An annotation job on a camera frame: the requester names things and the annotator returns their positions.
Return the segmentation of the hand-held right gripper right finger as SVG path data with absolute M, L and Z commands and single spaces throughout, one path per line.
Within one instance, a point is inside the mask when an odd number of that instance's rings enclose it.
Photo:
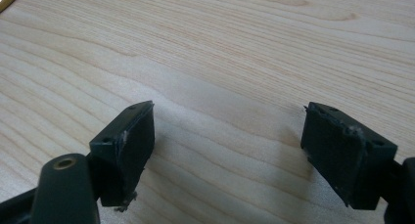
M 345 204 L 364 210 L 377 207 L 379 187 L 397 145 L 346 113 L 311 102 L 300 146 Z

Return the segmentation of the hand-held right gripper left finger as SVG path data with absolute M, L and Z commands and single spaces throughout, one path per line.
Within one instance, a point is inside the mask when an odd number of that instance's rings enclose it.
M 127 107 L 90 143 L 88 162 L 94 196 L 105 207 L 125 211 L 155 146 L 154 103 Z

